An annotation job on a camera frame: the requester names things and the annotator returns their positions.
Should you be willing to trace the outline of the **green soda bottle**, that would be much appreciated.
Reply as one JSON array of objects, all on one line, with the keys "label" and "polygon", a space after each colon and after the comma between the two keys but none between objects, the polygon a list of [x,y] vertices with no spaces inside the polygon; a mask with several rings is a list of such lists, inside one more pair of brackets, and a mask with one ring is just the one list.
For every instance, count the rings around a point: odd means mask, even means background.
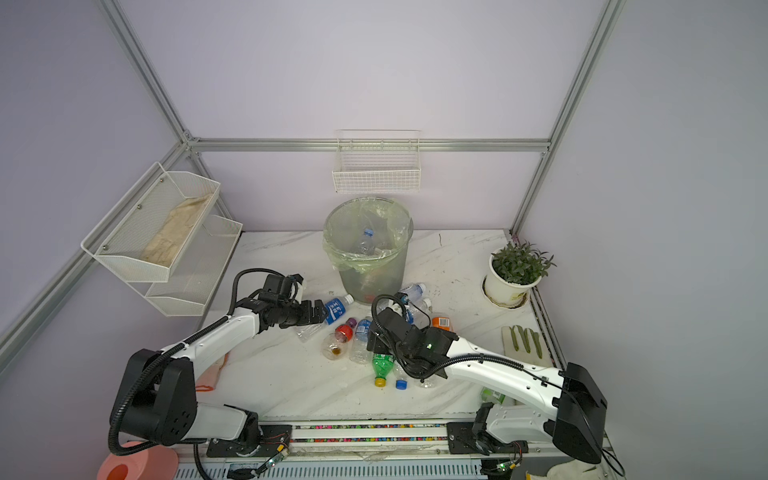
[{"label": "green soda bottle", "polygon": [[387,385],[387,377],[393,371],[395,359],[389,354],[374,354],[372,367],[374,372],[374,385],[384,388]]}]

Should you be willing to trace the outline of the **orange label yellow cap bottle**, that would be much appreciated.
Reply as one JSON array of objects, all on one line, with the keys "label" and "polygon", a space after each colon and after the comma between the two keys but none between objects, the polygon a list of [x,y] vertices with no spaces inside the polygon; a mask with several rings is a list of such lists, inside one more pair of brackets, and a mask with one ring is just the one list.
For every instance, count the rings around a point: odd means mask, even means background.
[{"label": "orange label yellow cap bottle", "polygon": [[441,330],[453,331],[452,323],[449,317],[445,316],[435,316],[431,319],[431,326],[434,328],[439,328]]}]

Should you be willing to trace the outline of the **red cap small bottle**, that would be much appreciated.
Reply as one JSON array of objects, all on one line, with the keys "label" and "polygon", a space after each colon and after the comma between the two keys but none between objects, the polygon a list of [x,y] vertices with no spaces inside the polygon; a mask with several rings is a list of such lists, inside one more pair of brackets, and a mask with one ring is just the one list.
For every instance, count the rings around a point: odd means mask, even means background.
[{"label": "red cap small bottle", "polygon": [[357,325],[358,320],[350,318],[336,327],[325,338],[321,349],[322,355],[328,360],[342,358],[354,340]]}]

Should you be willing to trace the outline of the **clear blue cap bottle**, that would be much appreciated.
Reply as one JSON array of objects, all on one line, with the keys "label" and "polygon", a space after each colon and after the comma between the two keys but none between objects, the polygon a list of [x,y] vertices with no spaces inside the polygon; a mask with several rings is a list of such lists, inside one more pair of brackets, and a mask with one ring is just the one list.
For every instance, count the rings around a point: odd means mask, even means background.
[{"label": "clear blue cap bottle", "polygon": [[372,256],[376,250],[376,240],[374,238],[375,233],[372,229],[366,228],[363,230],[358,242],[357,251],[361,255]]}]

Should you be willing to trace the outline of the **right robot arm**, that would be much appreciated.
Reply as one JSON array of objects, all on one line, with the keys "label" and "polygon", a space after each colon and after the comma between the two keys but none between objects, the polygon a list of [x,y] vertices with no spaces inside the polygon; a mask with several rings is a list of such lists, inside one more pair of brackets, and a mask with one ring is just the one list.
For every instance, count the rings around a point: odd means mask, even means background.
[{"label": "right robot arm", "polygon": [[469,381],[512,397],[543,417],[539,431],[562,453],[589,464],[606,463],[614,473],[626,469],[604,447],[608,401],[589,371],[569,362],[563,369],[542,367],[483,349],[437,327],[407,321],[400,297],[382,294],[371,304],[368,349],[387,354],[407,376]]}]

